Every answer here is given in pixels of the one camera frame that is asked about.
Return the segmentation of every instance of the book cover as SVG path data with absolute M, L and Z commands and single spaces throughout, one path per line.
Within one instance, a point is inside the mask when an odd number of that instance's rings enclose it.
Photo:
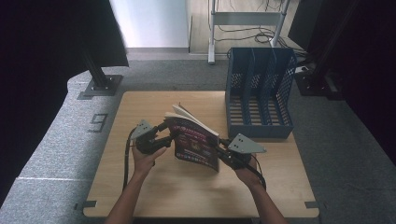
M 173 105 L 176 113 L 167 112 L 165 123 L 171 133 L 178 132 L 175 141 L 175 156 L 219 171 L 217 151 L 207 142 L 212 138 L 219 142 L 219 134 L 210 130 L 190 112 L 179 105 Z

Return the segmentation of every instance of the forearm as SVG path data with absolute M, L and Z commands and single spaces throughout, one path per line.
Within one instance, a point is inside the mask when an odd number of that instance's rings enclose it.
M 262 223 L 288 223 L 261 185 L 249 187 Z
M 145 177 L 134 174 L 117 200 L 110 214 L 107 216 L 106 224 L 109 223 L 131 223 L 134 209 L 139 197 Z

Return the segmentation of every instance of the printed number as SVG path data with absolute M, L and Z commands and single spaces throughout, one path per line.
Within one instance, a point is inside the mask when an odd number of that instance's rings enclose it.
M 107 119 L 107 114 L 94 114 L 91 120 L 91 124 L 94 124 L 95 126 L 100 125 L 98 129 L 89 129 L 89 133 L 101 133 L 103 130 L 103 127 L 105 126 Z

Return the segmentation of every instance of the desk organizer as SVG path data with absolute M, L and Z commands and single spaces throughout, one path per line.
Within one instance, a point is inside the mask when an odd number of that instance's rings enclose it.
M 231 49 L 225 95 L 229 137 L 289 136 L 288 100 L 296 64 L 292 49 Z

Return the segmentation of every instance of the gray carpet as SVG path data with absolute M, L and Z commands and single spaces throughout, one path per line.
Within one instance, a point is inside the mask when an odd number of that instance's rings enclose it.
M 107 136 L 125 91 L 223 91 L 228 61 L 130 61 L 104 68 L 123 75 L 115 96 L 78 100 L 88 72 L 68 82 L 69 93 L 46 136 L 24 167 L 0 210 L 1 223 L 101 223 L 82 214 Z M 290 223 L 396 223 L 396 168 L 343 101 L 290 95 L 294 135 L 318 202 L 317 218 Z M 101 125 L 92 122 L 103 118 Z M 138 219 L 135 223 L 209 220 Z M 211 220 L 235 223 L 239 220 Z

